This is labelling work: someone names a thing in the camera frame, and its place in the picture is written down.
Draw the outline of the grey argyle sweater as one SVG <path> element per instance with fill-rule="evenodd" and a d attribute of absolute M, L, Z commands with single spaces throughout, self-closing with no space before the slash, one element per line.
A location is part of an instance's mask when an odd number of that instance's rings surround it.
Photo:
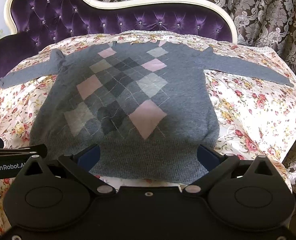
<path fill-rule="evenodd" d="M 289 85 L 271 68 L 174 43 L 98 44 L 50 58 L 0 78 L 9 88 L 42 76 L 56 80 L 30 131 L 47 158 L 76 155 L 94 174 L 189 184 L 207 173 L 198 161 L 213 148 L 220 127 L 204 71 Z"/>

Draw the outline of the floral bed cover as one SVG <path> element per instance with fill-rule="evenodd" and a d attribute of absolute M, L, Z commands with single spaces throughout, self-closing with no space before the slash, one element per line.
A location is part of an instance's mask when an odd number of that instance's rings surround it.
<path fill-rule="evenodd" d="M 54 48 L 69 54 L 86 46 L 111 44 L 114 41 L 182 43 L 198 50 L 212 47 L 216 54 L 262 64 L 288 77 L 292 87 L 212 70 L 205 71 L 207 90 L 220 124 L 215 150 L 223 154 L 233 153 L 241 159 L 267 155 L 284 182 L 290 185 L 283 160 L 296 140 L 296 76 L 271 48 L 246 47 L 166 31 L 92 34 L 67 38 L 49 45 L 38 55 L 21 61 L 16 70 L 46 61 Z M 5 90 L 0 89 L 0 139 L 4 141 L 5 147 L 28 145 L 32 124 L 55 79 L 54 76 L 46 76 Z"/>

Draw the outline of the purple tufted chaise sofa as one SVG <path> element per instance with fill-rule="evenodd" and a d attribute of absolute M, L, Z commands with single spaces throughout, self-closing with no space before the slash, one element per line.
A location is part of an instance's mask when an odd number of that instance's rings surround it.
<path fill-rule="evenodd" d="M 236 26 L 207 0 L 6 0 L 0 39 L 0 77 L 22 60 L 68 37 L 125 31 L 170 31 L 237 42 Z"/>

